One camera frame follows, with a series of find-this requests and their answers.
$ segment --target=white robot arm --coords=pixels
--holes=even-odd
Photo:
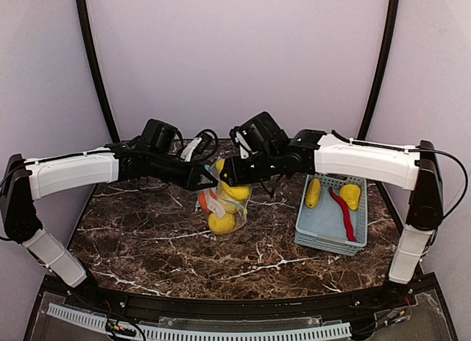
[[[151,119],[142,135],[129,142],[55,158],[25,160],[21,155],[12,156],[0,184],[0,212],[7,234],[3,240],[23,245],[69,286],[79,286],[93,277],[37,218],[33,201],[79,186],[145,176],[191,191],[216,186],[217,180],[199,163],[201,160],[192,159],[212,141],[208,131],[203,130],[191,142],[191,150],[182,146],[177,155],[169,154],[179,134],[177,128]],[[217,137],[212,134],[216,149]]]
[[[290,139],[266,112],[234,127],[230,137],[241,150],[240,155],[226,159],[220,173],[221,180],[230,186],[261,183],[273,175],[290,178],[300,172],[365,177],[411,191],[389,280],[407,284],[412,279],[431,236],[444,219],[442,179],[435,156],[440,151],[432,143],[390,146],[317,130],[301,130]]]

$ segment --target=plastic bag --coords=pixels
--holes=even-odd
[[[216,235],[229,234],[244,227],[247,223],[247,203],[252,195],[250,186],[231,188],[219,179],[217,167],[222,167],[223,163],[219,158],[216,164],[206,166],[219,184],[216,188],[198,191],[196,202],[196,208],[208,214],[209,228]]]

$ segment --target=yellow banana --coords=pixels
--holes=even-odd
[[[216,170],[218,171],[218,174],[221,173],[223,168],[224,168],[224,159],[221,159],[216,162]]]
[[[250,186],[228,186],[222,180],[220,184],[224,191],[227,192],[229,196],[233,197],[235,201],[244,201],[250,196]]]
[[[319,203],[319,196],[321,195],[321,182],[316,177],[309,183],[308,190],[306,191],[306,206],[315,208]]]

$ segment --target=table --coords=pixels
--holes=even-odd
[[[230,141],[219,154],[233,154]],[[283,180],[273,200],[255,185],[248,223],[219,237],[195,211],[195,193],[153,178],[99,184],[70,249],[100,286],[124,292],[275,299],[381,285],[399,234],[376,185],[367,184],[368,245],[348,257],[294,244],[304,182]]]

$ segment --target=blue basket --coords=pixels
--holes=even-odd
[[[305,193],[309,183],[315,177],[321,182],[319,203],[315,208],[305,205]],[[339,194],[342,186],[346,184],[358,185],[361,189],[360,202],[357,211],[350,211],[350,220],[356,242],[347,239],[344,226],[344,216],[340,205],[329,194],[332,187]],[[296,235],[294,242],[315,249],[326,250],[347,256],[354,256],[365,247],[368,236],[368,195],[366,180],[362,177],[339,177],[323,174],[308,175],[296,221]]]

